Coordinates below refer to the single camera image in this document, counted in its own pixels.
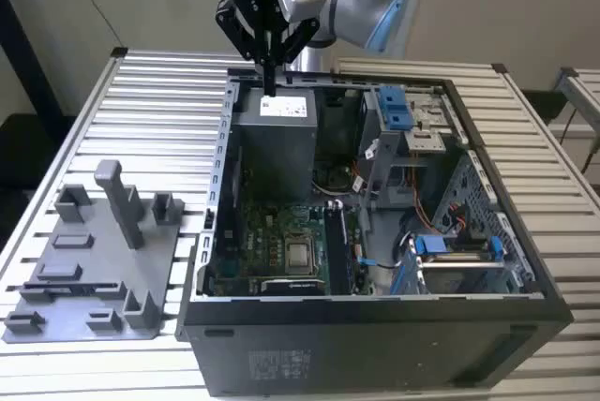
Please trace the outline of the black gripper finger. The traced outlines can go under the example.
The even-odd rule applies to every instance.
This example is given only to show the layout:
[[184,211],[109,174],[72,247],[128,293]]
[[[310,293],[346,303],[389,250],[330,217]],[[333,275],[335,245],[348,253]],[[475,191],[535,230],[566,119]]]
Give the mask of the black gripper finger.
[[270,62],[264,33],[256,30],[254,36],[250,34],[238,19],[233,0],[220,0],[217,3],[215,20],[240,55],[247,61],[252,60],[262,69],[263,92],[269,96]]
[[278,67],[290,64],[310,42],[320,28],[320,21],[311,18],[301,21],[293,32],[282,39],[283,30],[273,31],[269,48],[269,95],[276,94],[276,72]]

